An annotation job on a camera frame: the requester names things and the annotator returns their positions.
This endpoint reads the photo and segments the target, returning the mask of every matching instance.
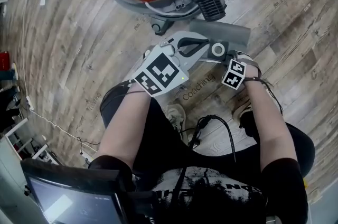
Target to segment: black shirt sleeve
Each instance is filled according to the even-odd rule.
[[[117,170],[120,171],[123,177],[123,183],[129,191],[134,190],[135,186],[133,184],[132,178],[133,174],[130,170],[129,166],[121,161],[110,155],[102,155],[98,158],[94,159],[90,165],[88,166],[89,169],[96,169],[96,170]]]
[[[271,162],[262,171],[262,182],[269,216],[278,216],[283,224],[306,224],[307,195],[296,160]]]

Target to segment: computer screen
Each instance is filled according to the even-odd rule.
[[[112,197],[62,188],[34,178],[31,186],[41,209],[50,223],[121,224]]]

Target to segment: red box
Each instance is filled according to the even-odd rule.
[[[9,70],[10,66],[10,54],[5,52],[0,52],[0,71]]]

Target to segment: black t-shirt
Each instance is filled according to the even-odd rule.
[[[132,183],[130,168],[112,156],[95,159],[89,168],[120,170],[125,183]],[[307,222],[308,204],[304,182],[297,161],[291,158],[273,161],[264,168],[261,189],[233,180],[212,169],[188,167],[175,211],[169,210],[172,192],[181,171],[182,169],[177,169],[163,173],[152,187],[159,199],[161,222]]]

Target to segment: forearm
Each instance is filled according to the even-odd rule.
[[[280,158],[297,160],[291,134],[265,87],[257,81],[247,81],[246,87],[260,138],[261,169]]]
[[[142,91],[134,84],[128,92]],[[146,92],[128,94],[111,119],[101,140],[98,156],[111,155],[131,169],[142,141],[151,97]]]

